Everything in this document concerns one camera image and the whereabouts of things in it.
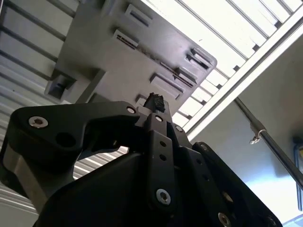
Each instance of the metal rail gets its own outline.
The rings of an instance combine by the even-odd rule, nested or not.
[[[294,12],[293,10],[283,1],[283,0],[276,0],[282,8],[288,13],[288,15],[292,15]]]
[[[276,14],[262,0],[259,0],[259,2],[276,21],[280,21]]]
[[[264,38],[268,39],[269,36],[252,20],[249,16],[240,9],[232,0],[226,0],[231,7],[233,7],[251,26],[253,26]]]
[[[182,0],[175,0],[180,6],[182,6],[187,12],[194,16],[200,23],[207,27],[212,33],[214,33],[218,38],[220,38],[225,44],[227,44],[233,51],[235,51],[241,58],[247,61],[246,57],[238,48],[231,44],[225,37],[223,37],[218,31],[211,27],[206,21],[204,21],[196,12],[194,12],[187,4]]]
[[[265,143],[279,159],[285,169],[289,172],[290,176],[293,177],[296,183],[303,190],[303,174],[300,172],[300,170],[294,165],[290,158],[269,135],[264,125],[251,113],[251,111],[244,105],[244,103],[239,98],[236,98],[234,101],[250,121],[250,127],[256,135],[254,138],[262,138],[265,141]]]

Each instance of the white wall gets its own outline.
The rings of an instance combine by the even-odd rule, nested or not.
[[[292,136],[303,135],[303,37],[241,95],[242,102],[293,159]],[[231,103],[194,141],[204,141],[282,223],[301,214],[295,182],[263,141],[250,145],[250,124]]]

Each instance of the screw head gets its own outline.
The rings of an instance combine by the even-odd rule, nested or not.
[[[159,122],[162,122],[163,119],[160,117],[160,116],[156,116],[156,119],[159,121]]]
[[[128,112],[130,112],[131,114],[135,113],[136,111],[131,108],[130,106],[127,107]]]
[[[165,191],[164,189],[158,189],[156,191],[156,197],[157,200],[162,203],[163,205],[170,205],[170,195],[167,191]]]
[[[218,213],[218,218],[219,218],[219,221],[221,222],[221,224],[224,226],[224,227],[231,227],[231,221],[229,221],[228,217],[223,214],[223,213]]]
[[[30,126],[36,129],[45,128],[48,125],[48,121],[44,117],[34,116],[28,120]]]
[[[227,194],[226,192],[223,192],[222,194],[223,194],[224,198],[225,198],[227,201],[233,202],[233,200],[232,200],[232,198],[230,197],[229,194]]]
[[[176,129],[177,129],[179,132],[182,132],[182,131],[183,131],[182,128],[181,128],[180,126],[178,126],[178,125],[176,125]]]

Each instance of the black metal bracket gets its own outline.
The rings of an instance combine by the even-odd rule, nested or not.
[[[152,94],[144,106],[39,106],[12,114],[0,180],[33,202],[36,227],[262,227],[269,219],[282,226],[210,147],[192,147],[167,102]],[[77,160],[120,146],[128,154],[73,180]]]

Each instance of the metal pole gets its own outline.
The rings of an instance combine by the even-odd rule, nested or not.
[[[273,138],[266,131],[264,125],[250,112],[250,110],[244,105],[244,103],[236,98],[235,103],[241,109],[241,111],[245,114],[247,119],[250,121],[251,129],[255,133],[256,142],[260,137],[264,139],[268,147],[272,150],[275,156],[279,159],[285,169],[289,172],[290,176],[296,181],[296,183],[303,190],[303,174],[300,170],[294,165],[294,163],[290,160],[290,158],[285,154],[285,152],[277,145]]]

